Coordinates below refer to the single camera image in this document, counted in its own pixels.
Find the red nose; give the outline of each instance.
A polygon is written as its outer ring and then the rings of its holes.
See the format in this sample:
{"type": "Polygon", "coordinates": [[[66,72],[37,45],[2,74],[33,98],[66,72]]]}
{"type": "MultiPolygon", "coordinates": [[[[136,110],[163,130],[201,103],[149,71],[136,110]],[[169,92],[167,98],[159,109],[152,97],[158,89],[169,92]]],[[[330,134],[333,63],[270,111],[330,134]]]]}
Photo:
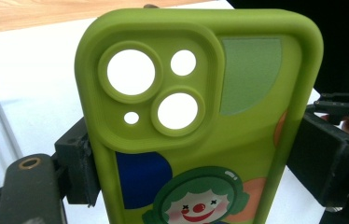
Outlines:
{"type": "Polygon", "coordinates": [[[198,203],[192,208],[192,211],[194,211],[194,213],[201,213],[205,207],[203,203],[198,203]]]}

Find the green phone case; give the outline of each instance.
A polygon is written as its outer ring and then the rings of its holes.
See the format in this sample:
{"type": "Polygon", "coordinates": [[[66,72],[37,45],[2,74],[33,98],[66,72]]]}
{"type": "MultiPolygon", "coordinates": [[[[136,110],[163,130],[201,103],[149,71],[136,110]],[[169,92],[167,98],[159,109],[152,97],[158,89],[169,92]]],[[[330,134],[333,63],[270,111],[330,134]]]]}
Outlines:
{"type": "Polygon", "coordinates": [[[98,18],[75,69],[110,223],[264,223],[322,54],[278,9],[98,18]]]}

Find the cartoon mouth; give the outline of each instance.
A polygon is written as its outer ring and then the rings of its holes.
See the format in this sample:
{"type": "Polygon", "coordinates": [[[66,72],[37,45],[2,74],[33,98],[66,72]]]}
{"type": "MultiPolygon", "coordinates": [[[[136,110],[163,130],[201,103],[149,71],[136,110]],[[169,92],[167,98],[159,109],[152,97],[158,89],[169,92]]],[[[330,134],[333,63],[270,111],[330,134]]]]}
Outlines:
{"type": "Polygon", "coordinates": [[[188,216],[186,216],[186,215],[184,215],[184,214],[183,214],[183,217],[184,217],[187,221],[189,221],[189,222],[199,222],[199,221],[202,221],[202,220],[205,220],[205,219],[209,218],[209,217],[213,214],[214,211],[215,211],[215,210],[213,210],[213,211],[211,211],[210,213],[207,213],[207,214],[205,214],[205,215],[203,215],[203,216],[200,216],[200,217],[188,217],[188,216]]]}

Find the clown cartoon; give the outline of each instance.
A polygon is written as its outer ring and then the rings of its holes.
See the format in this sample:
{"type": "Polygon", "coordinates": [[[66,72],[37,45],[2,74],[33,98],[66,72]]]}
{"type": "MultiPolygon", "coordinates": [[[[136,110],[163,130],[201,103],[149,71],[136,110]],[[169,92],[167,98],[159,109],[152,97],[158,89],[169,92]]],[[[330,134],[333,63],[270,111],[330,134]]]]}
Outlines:
{"type": "Polygon", "coordinates": [[[244,210],[249,195],[241,178],[216,166],[200,167],[176,176],[157,194],[145,224],[210,224],[244,210]]]}

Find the small hole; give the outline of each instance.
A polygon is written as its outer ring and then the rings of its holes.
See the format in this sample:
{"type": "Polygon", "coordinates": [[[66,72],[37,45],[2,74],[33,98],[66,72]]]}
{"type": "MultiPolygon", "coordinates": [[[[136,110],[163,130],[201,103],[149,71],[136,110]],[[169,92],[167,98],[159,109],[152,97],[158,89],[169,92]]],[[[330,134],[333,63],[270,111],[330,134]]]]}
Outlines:
{"type": "Polygon", "coordinates": [[[135,112],[129,112],[124,116],[124,119],[128,124],[135,124],[139,121],[139,115],[135,112]]]}
{"type": "Polygon", "coordinates": [[[154,82],[154,63],[142,51],[125,49],[111,58],[107,78],[113,88],[122,94],[141,94],[154,82]]]}
{"type": "Polygon", "coordinates": [[[30,170],[32,168],[35,168],[37,165],[39,165],[40,162],[41,162],[40,158],[29,158],[25,161],[22,161],[19,167],[22,170],[30,170]]]}
{"type": "Polygon", "coordinates": [[[171,61],[171,67],[174,73],[178,76],[187,76],[197,64],[195,55],[186,49],[178,51],[171,61]]]}
{"type": "Polygon", "coordinates": [[[160,123],[173,130],[186,128],[195,120],[197,114],[196,100],[185,93],[175,93],[166,97],[158,108],[160,123]]]}

